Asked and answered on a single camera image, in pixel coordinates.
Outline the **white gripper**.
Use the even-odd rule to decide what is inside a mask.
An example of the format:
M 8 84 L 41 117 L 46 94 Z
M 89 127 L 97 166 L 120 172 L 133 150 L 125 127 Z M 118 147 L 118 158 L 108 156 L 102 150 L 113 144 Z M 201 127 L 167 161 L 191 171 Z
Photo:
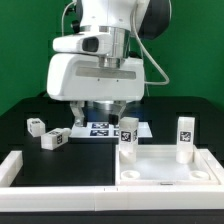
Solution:
M 109 123 L 117 125 L 125 101 L 137 101 L 144 94 L 141 59 L 124 59 L 124 45 L 109 33 L 80 33 L 55 38 L 47 79 L 52 99 L 71 101 L 74 125 L 85 127 L 84 101 L 115 101 Z

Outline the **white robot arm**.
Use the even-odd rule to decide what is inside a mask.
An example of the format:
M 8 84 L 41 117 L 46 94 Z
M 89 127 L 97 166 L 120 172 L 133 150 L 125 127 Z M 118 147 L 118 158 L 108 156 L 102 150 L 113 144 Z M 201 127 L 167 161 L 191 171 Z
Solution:
M 130 38 L 154 39 L 170 22 L 170 0 L 72 0 L 78 24 L 72 35 L 53 40 L 47 93 L 68 101 L 74 125 L 84 127 L 82 108 L 87 101 L 114 103 L 117 122 L 128 101 L 144 94 L 143 61 L 129 56 Z

